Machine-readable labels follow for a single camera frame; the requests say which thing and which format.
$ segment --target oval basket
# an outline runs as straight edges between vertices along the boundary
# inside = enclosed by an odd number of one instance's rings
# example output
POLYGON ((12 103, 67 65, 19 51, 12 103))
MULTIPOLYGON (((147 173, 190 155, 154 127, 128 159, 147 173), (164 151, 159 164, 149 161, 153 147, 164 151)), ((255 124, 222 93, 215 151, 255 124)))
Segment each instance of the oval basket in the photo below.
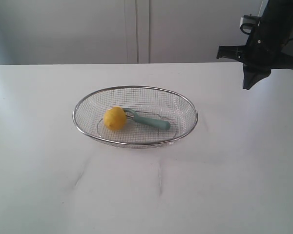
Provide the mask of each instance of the oval basket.
POLYGON ((186 97, 176 92, 148 86, 119 86, 85 96, 73 112, 75 126, 83 134, 105 144, 127 148, 151 148, 171 144, 188 135, 198 114, 186 97), (104 113, 114 107, 131 108, 140 116, 170 122, 161 130, 127 118, 123 129, 112 131, 103 123, 104 113))

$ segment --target yellow lemon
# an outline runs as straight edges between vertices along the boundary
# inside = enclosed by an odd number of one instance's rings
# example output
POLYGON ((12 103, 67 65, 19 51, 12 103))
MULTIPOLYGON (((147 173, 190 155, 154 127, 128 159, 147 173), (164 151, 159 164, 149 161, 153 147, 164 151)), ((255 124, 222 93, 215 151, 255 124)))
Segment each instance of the yellow lemon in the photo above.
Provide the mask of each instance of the yellow lemon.
POLYGON ((120 130, 126 124, 126 114, 120 107, 113 107, 103 116, 104 125, 110 130, 120 130))

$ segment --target teal handle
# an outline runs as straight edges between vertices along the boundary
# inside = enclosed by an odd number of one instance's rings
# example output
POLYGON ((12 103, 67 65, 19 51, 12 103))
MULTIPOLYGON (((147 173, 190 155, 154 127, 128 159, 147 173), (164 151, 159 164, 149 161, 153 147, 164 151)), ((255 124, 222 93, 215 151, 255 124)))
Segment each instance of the teal handle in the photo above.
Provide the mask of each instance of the teal handle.
POLYGON ((163 130, 168 130, 170 128, 170 123, 164 120, 141 117, 141 116, 135 116, 133 120, 137 123, 145 124, 155 128, 160 128, 163 130))

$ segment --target white table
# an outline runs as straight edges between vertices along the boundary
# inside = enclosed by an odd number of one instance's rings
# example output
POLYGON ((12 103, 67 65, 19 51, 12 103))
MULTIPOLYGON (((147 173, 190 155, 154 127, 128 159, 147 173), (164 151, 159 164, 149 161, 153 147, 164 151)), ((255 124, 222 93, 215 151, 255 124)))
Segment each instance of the white table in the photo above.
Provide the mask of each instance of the white table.
POLYGON ((0 66, 0 234, 293 234, 293 71, 242 80, 240 63, 0 66), (196 129, 147 150, 81 134, 76 103, 118 85, 185 95, 196 129))

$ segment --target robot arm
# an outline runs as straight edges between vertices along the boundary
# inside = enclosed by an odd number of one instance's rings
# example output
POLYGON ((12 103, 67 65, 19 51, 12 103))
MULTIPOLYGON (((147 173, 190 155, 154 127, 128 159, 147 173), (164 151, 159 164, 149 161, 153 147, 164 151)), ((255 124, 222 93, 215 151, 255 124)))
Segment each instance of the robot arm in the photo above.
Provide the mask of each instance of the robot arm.
POLYGON ((262 17, 253 17, 245 45, 219 46, 217 58, 243 63, 243 89, 270 75, 271 69, 293 69, 293 57, 281 52, 293 30, 293 0, 269 0, 262 17))

